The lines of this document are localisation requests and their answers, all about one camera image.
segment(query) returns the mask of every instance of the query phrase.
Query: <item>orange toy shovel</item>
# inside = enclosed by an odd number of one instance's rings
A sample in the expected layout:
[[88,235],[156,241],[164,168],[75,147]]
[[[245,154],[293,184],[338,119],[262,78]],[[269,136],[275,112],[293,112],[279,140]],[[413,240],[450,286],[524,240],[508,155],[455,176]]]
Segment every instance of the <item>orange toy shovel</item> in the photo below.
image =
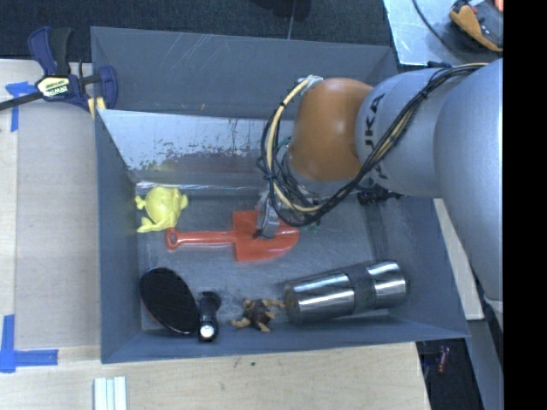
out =
[[261,261],[283,255],[297,243],[298,228],[283,221],[271,240],[253,238],[258,214],[258,211],[235,211],[232,214],[233,231],[180,232],[175,228],[169,228],[165,232],[165,244],[174,250],[182,244],[233,243],[237,261]]

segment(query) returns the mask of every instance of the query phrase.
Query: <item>black flashlight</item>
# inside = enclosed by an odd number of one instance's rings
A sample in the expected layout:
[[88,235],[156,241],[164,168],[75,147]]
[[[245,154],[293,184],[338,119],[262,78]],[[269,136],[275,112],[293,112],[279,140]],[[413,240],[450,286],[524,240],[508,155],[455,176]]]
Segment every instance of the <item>black flashlight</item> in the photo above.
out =
[[213,342],[219,334],[219,321],[216,312],[221,307],[221,297],[213,291],[204,291],[199,301],[200,342]]

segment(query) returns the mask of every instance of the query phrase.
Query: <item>yellow toy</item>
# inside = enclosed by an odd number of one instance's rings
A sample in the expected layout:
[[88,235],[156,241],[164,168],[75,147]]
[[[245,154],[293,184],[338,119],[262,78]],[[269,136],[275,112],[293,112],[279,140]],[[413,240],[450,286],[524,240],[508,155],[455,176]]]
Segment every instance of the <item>yellow toy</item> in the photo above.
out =
[[136,196],[135,202],[138,209],[146,208],[151,218],[143,217],[137,232],[162,231],[177,225],[180,212],[188,206],[188,196],[180,194],[178,188],[157,185],[145,199]]

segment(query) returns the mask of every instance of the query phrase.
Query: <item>brown toy figure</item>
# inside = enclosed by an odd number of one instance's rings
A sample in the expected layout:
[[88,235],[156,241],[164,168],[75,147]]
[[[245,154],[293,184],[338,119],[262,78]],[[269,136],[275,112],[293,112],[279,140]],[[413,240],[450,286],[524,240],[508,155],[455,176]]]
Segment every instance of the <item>brown toy figure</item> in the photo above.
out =
[[270,332],[267,324],[270,320],[275,319],[275,314],[269,310],[269,307],[276,306],[285,308],[283,302],[275,301],[274,299],[249,299],[243,300],[243,318],[241,320],[232,320],[232,325],[238,328],[245,328],[252,325],[262,332]]

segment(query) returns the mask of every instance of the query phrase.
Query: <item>yellow label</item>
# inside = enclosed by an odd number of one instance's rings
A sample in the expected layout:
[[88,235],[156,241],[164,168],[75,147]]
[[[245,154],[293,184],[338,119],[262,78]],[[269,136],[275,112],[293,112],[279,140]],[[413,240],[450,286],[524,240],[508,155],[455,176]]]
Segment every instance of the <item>yellow label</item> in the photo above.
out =
[[55,97],[67,93],[69,85],[68,78],[45,78],[37,87],[45,97]]

